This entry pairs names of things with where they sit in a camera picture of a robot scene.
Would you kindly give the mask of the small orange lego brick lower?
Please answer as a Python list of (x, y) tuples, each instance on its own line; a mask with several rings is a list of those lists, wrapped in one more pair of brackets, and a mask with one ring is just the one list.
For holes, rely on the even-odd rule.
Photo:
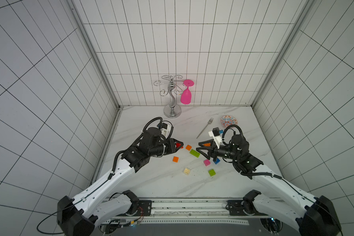
[(174, 156), (174, 157), (173, 157), (173, 162), (178, 163), (178, 161), (179, 161), (179, 158), (178, 158), (178, 157), (176, 157), (176, 156)]

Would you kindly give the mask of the pink wine glass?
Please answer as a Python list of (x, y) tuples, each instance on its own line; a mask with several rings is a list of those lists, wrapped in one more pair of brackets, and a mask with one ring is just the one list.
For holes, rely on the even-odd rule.
[(190, 87), (194, 86), (194, 82), (192, 80), (184, 80), (183, 85), (186, 89), (183, 91), (181, 95), (181, 103), (184, 105), (188, 105), (191, 103), (192, 93), (190, 91)]

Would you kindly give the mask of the magenta lego brick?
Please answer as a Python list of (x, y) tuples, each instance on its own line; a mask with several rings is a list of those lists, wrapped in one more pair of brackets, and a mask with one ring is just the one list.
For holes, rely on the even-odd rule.
[(209, 160), (207, 160), (207, 159), (206, 159), (206, 160), (204, 160), (204, 165), (205, 165), (205, 166), (210, 165), (210, 161), (209, 161)]

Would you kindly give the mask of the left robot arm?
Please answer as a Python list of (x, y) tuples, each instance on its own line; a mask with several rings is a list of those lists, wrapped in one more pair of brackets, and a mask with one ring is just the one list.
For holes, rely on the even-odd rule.
[(110, 171), (73, 198), (65, 196), (59, 200), (57, 224), (63, 234), (89, 236), (96, 227), (115, 216), (136, 215), (141, 208), (139, 198), (132, 191), (126, 190), (109, 201), (105, 199), (123, 180), (147, 165), (150, 158), (174, 154), (182, 147), (183, 142), (165, 137), (160, 128), (143, 130), (134, 143), (117, 153)]

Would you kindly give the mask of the silver fork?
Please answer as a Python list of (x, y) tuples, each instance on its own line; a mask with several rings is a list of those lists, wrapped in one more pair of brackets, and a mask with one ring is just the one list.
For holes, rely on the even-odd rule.
[(212, 122), (213, 122), (213, 118), (210, 118), (209, 120), (208, 120), (208, 122), (206, 123), (206, 125), (203, 127), (203, 129), (201, 130), (201, 132), (197, 135), (197, 139), (200, 137), (200, 135), (205, 131), (205, 129), (209, 126), (209, 125), (211, 125), (212, 124)]

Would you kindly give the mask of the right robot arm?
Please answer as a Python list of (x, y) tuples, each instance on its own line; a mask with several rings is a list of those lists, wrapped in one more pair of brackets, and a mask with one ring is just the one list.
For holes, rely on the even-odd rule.
[(269, 215), (294, 228), (302, 236), (342, 234), (330, 199), (307, 193), (277, 175), (249, 152), (249, 143), (242, 135), (234, 135), (228, 144), (223, 143), (220, 136), (215, 136), (200, 142), (196, 151), (208, 160), (219, 157), (231, 159), (238, 173), (263, 185), (282, 199), (279, 202), (262, 195), (260, 191), (252, 190), (242, 198), (239, 206), (228, 205), (229, 209), (242, 211), (249, 216), (257, 213)]

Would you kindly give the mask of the patterned small bowl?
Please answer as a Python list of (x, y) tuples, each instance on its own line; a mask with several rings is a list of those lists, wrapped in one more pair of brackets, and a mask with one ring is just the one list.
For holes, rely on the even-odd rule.
[(238, 121), (235, 117), (231, 115), (224, 115), (220, 118), (220, 123), (224, 128), (227, 128), (230, 125), (237, 125)]

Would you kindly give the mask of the aluminium mounting rail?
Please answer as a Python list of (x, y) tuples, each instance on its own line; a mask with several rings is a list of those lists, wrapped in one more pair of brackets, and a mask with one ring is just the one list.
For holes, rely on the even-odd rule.
[(298, 213), (283, 200), (258, 196), (253, 202), (253, 216), (231, 216), (226, 210), (228, 200), (241, 198), (142, 198), (151, 200), (150, 216), (127, 216), (121, 214), (111, 218), (115, 224), (131, 226), (140, 224), (227, 224), (249, 226), (251, 220), (277, 219), (296, 226)]

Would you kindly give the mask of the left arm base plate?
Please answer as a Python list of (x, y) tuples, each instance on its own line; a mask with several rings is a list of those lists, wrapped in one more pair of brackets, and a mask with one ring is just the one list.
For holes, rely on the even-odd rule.
[(152, 210), (151, 200), (139, 200), (131, 204), (129, 210), (125, 213), (127, 216), (150, 216)]

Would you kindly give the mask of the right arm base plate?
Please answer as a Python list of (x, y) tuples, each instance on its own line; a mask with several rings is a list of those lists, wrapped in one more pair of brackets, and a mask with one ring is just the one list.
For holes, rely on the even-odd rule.
[(253, 204), (250, 201), (243, 200), (228, 200), (226, 210), (229, 211), (231, 216), (253, 216), (256, 213)]

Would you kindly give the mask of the long lime green lego brick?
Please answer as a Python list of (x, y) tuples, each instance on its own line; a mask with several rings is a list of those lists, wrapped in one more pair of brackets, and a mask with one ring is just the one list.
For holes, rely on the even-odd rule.
[(191, 149), (189, 153), (196, 158), (199, 158), (200, 156), (200, 153), (193, 149)]

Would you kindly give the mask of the small lime green lego brick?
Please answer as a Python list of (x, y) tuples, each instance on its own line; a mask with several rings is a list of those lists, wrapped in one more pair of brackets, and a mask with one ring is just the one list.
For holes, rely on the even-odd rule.
[(216, 175), (216, 172), (215, 172), (214, 169), (210, 169), (210, 170), (208, 170), (208, 174), (209, 174), (211, 177), (213, 177), (213, 176)]

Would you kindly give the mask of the cream white lego brick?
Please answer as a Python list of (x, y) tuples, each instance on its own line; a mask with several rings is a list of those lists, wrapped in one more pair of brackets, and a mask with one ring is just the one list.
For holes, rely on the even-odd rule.
[(189, 175), (189, 174), (190, 174), (190, 169), (185, 168), (184, 171), (183, 171), (183, 173), (186, 174), (186, 175)]

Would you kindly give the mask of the chrome glass holder stand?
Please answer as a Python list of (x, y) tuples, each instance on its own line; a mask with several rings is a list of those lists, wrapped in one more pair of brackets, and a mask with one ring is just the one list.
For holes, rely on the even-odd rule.
[(177, 82), (183, 82), (182, 75), (163, 75), (160, 79), (154, 81), (153, 85), (160, 87), (162, 85), (167, 85), (167, 89), (162, 89), (160, 91), (160, 96), (170, 96), (170, 102), (164, 107), (164, 115), (167, 118), (177, 118), (181, 115), (182, 109), (180, 105), (177, 104), (177, 95), (182, 95), (182, 89), (178, 86)]

